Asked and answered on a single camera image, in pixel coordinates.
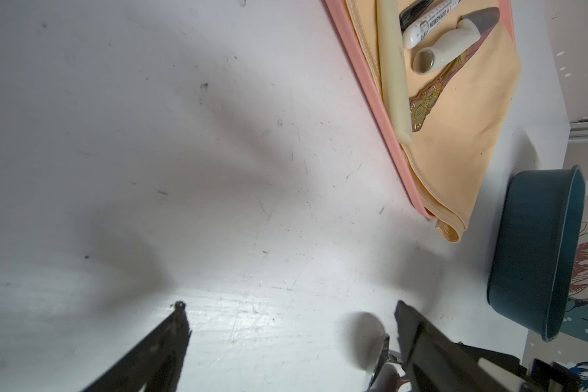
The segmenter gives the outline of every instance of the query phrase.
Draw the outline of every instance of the white table surface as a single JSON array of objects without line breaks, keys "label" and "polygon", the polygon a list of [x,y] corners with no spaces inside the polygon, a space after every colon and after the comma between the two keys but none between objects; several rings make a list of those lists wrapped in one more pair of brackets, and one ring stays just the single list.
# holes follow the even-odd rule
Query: white table surface
[{"label": "white table surface", "polygon": [[523,74],[454,245],[320,0],[0,1],[0,391],[80,390],[176,300],[180,391],[362,391],[346,331],[372,312],[398,349],[400,299],[522,356],[485,296],[505,186],[569,128],[542,3],[513,7]]}]

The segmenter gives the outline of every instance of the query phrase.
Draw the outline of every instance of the white ceramic handle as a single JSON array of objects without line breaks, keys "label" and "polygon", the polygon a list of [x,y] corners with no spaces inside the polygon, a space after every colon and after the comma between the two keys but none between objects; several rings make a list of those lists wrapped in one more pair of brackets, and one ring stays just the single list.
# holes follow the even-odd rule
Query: white ceramic handle
[{"label": "white ceramic handle", "polygon": [[468,19],[462,19],[455,30],[442,35],[436,43],[422,48],[414,56],[414,71],[417,74],[428,74],[444,67],[463,51],[479,41],[479,29]]}]

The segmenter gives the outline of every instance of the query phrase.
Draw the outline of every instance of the marker pen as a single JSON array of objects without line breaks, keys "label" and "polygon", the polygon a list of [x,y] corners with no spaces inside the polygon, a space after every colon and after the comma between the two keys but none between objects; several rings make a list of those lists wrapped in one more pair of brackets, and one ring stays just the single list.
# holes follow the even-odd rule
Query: marker pen
[{"label": "marker pen", "polygon": [[410,24],[403,33],[403,46],[405,49],[414,48],[424,39],[439,23],[453,11],[461,0],[446,0],[431,11]]}]

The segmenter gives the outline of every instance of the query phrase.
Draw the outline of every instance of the teal bowl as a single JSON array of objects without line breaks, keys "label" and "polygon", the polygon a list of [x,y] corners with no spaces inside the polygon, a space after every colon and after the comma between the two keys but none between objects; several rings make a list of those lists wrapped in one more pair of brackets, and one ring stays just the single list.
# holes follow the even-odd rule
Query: teal bowl
[{"label": "teal bowl", "polygon": [[546,342],[564,319],[585,194],[575,165],[520,172],[505,197],[488,303]]}]

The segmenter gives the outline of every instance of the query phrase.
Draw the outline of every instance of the white wall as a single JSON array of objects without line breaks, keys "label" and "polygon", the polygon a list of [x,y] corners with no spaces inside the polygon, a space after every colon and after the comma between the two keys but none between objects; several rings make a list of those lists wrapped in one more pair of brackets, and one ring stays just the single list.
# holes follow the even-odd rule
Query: white wall
[{"label": "white wall", "polygon": [[588,0],[547,0],[545,5],[569,120],[588,121]]}]

